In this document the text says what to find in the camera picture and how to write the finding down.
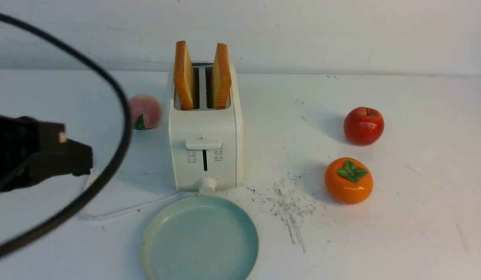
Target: toast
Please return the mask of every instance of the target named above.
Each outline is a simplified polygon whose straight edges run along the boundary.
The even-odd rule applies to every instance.
[[[176,94],[178,94],[182,104],[182,110],[197,109],[196,75],[185,41],[176,44],[173,82],[175,83]]]
[[[211,80],[213,93],[212,107],[215,109],[224,109],[228,96],[230,96],[230,86],[232,85],[228,47],[225,44],[219,43],[216,47]]]

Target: light blue plate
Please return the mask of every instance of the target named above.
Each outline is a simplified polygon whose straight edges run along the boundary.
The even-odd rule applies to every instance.
[[[222,198],[193,196],[153,218],[140,257],[148,280],[245,280],[258,248],[245,211]]]

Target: white toaster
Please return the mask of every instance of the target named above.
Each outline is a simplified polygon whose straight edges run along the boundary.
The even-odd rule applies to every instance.
[[[182,110],[175,93],[173,67],[168,74],[169,137],[178,191],[235,188],[244,176],[244,125],[237,75],[230,63],[230,96],[224,109],[207,106],[212,63],[193,64],[198,78],[199,108]]]

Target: toaster knob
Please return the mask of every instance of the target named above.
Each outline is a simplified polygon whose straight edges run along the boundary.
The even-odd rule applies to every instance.
[[[214,180],[213,178],[202,178],[198,181],[199,193],[203,195],[212,195],[217,185],[218,182],[216,182],[216,180]]]

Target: red apple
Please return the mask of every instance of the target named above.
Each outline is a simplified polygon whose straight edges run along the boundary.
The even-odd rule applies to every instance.
[[[152,95],[139,94],[130,98],[128,103],[134,129],[145,130],[158,126],[162,117],[161,104]]]
[[[382,114],[372,108],[358,107],[344,120],[344,134],[354,145],[365,146],[377,141],[384,132]]]

